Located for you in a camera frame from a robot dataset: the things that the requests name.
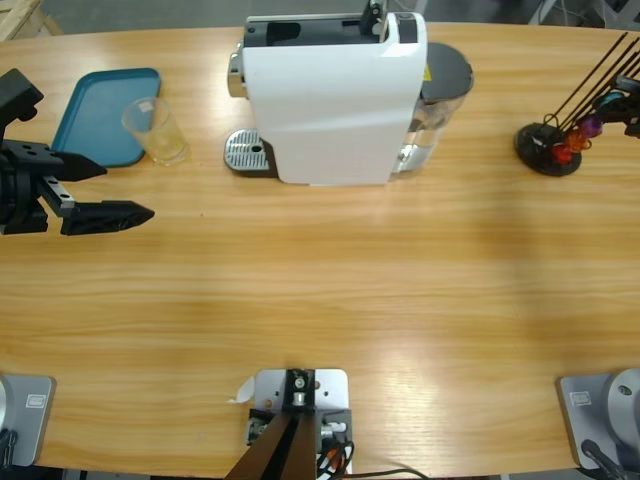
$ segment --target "blue plastic tray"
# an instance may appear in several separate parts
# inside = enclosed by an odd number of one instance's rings
[[[80,153],[103,167],[136,163],[144,151],[122,126],[122,112],[159,90],[160,74],[153,68],[85,75],[76,84],[51,149]]]

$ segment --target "gray metal base plate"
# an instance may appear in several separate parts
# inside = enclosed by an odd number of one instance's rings
[[[40,455],[55,380],[50,377],[0,375],[0,389],[6,397],[2,428],[18,434],[13,465],[32,465]]]
[[[282,409],[286,370],[261,370],[256,375],[255,408]],[[349,380],[344,370],[316,370],[316,409],[348,410]]]
[[[224,161],[236,172],[268,172],[269,163],[258,131],[246,128],[232,133],[224,147]]]
[[[621,464],[616,444],[607,427],[605,398],[611,374],[560,379],[561,400],[571,435],[574,459],[583,468],[598,468],[582,452],[582,442],[593,440],[604,454]]]

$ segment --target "white paper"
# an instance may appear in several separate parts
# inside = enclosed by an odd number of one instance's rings
[[[249,377],[236,392],[236,398],[230,398],[227,403],[247,403],[253,397],[256,389],[255,379]]]

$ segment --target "black stand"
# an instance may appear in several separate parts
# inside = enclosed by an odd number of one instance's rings
[[[571,162],[555,161],[549,146],[562,142],[562,131],[551,125],[531,123],[516,133],[514,143],[520,160],[538,173],[563,177],[575,172],[582,163],[582,154],[574,153]]]

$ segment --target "wood grain surface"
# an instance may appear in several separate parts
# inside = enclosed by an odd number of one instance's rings
[[[460,476],[573,466],[554,382],[640,364],[640,143],[619,126],[562,179],[512,136],[564,99],[618,32],[429,26],[476,84],[429,165],[386,186],[236,177],[227,93],[240,29],[0,44],[46,95],[8,137],[50,142],[76,81],[161,72],[192,160],[148,159],[73,185],[149,223],[110,235],[0,238],[0,370],[55,377],[40,463],[222,476],[244,452],[264,368],[343,368],[357,471]]]

